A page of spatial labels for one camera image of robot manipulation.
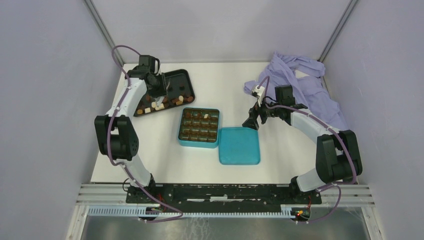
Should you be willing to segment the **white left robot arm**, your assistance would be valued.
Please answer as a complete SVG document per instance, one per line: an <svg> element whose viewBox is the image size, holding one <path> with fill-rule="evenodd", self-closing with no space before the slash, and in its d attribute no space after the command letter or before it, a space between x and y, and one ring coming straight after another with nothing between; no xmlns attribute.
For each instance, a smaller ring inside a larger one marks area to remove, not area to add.
<svg viewBox="0 0 424 240"><path fill-rule="evenodd" d="M107 156L113 166L123 168L130 184L140 188L137 196L145 204L156 200L157 190L150 186L153 176L138 154L139 138L132 118L144 95L155 99L167 94L165 77L159 71L158 58L140 55L138 65L124 72L126 83L115 103L106 114L94 120L100 153Z"/></svg>

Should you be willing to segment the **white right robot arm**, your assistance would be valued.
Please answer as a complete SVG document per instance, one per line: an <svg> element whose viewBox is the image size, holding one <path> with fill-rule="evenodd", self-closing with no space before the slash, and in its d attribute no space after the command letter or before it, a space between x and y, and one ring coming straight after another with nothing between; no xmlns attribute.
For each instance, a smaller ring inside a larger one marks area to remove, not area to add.
<svg viewBox="0 0 424 240"><path fill-rule="evenodd" d="M262 83L253 87L251 95L256 97L256 103L242 126L258 130L258 120L263 125L269 118L279 118L315 143L315 167L292 178L289 199L302 204L310 191L355 184L363 171L356 134L328 125L304 104L296 103L291 85L276 86L274 90L275 98L270 98Z"/></svg>

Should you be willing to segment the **steel tongs white handle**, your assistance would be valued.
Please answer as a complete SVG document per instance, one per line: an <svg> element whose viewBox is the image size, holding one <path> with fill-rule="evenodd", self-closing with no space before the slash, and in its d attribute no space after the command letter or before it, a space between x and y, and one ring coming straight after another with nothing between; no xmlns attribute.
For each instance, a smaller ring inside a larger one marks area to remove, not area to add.
<svg viewBox="0 0 424 240"><path fill-rule="evenodd" d="M167 100L168 100L168 97L165 95L165 96L160 96L160 97L155 98L154 102L157 105L161 105L162 103L165 103Z"/></svg>

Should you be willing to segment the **teal chocolate box with dividers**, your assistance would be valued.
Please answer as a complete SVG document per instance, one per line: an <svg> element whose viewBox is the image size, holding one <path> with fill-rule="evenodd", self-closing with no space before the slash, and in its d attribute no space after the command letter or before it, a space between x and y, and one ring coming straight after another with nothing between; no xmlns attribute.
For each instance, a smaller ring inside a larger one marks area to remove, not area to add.
<svg viewBox="0 0 424 240"><path fill-rule="evenodd" d="M220 111L214 108L183 109L177 135L183 147L214 149L219 145Z"/></svg>

